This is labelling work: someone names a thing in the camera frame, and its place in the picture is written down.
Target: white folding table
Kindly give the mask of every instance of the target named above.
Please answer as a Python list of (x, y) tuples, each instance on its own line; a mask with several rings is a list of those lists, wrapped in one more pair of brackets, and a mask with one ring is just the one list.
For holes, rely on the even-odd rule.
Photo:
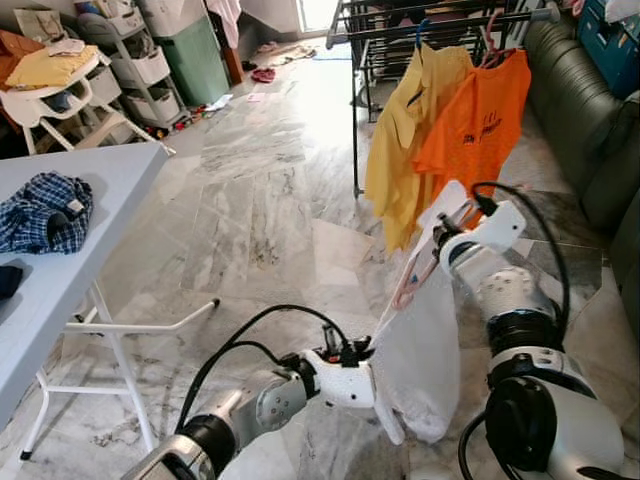
[[(31, 456), (47, 411), (49, 393), (54, 392), (131, 396), (145, 446), (151, 450), (155, 444), (120, 335), (171, 333), (211, 312), (218, 301), (212, 300), (174, 325), (114, 325), (94, 280), (166, 159), (162, 144), (139, 143), (0, 160), (0, 202), (34, 175), (52, 170), (83, 178), (91, 185), (94, 198), (89, 232), (80, 252), (0, 254), (0, 265), (24, 270), (16, 294), (0, 302), (0, 429), (6, 426), (34, 376), (43, 393), (42, 408), (22, 459)], [(87, 293), (94, 304), (91, 313), (82, 324), (68, 323)], [(103, 333), (114, 350), (126, 388), (50, 385), (41, 366), (61, 333)]]

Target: leather couch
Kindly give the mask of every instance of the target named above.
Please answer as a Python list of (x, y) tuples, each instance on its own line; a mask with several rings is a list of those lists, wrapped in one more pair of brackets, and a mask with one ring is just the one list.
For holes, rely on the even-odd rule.
[(612, 268), (637, 336), (639, 106), (611, 94), (576, 27), (564, 15), (557, 24), (530, 24), (529, 102), (590, 224), (612, 233)]

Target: metal clothes rack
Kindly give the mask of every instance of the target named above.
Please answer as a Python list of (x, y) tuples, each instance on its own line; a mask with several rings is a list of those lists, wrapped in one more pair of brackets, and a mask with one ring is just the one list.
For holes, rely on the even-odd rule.
[[(558, 21), (560, 11), (544, 0), (338, 0), (327, 34), (327, 49), (336, 44), (351, 46), (351, 107), (353, 134), (353, 194), (364, 193), (358, 179), (358, 108), (366, 108), (373, 123), (382, 110), (371, 100), (371, 86), (378, 80), (400, 79), (416, 46), (417, 25), (396, 23), (409, 16), (431, 21), (422, 29), (422, 41), (437, 50), (464, 45), (475, 65), (488, 48), (485, 29), (491, 16), (501, 9), (493, 23), (500, 33), (500, 49), (522, 45), (532, 21)], [(443, 19), (443, 15), (460, 18)]]

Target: orange t-shirt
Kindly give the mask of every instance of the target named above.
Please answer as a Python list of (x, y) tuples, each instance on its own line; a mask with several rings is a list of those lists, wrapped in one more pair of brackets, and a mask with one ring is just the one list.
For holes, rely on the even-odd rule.
[(471, 71), (412, 159), (416, 173), (434, 175), (434, 198), (450, 180), (469, 190), (498, 178), (520, 137), (530, 83), (524, 50), (496, 68)]

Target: plaid shirt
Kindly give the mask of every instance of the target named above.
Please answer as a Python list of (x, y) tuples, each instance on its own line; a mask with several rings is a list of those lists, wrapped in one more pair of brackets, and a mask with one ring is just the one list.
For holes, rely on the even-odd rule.
[(0, 203), (0, 253), (76, 253), (92, 212), (87, 183), (57, 172), (39, 173)]

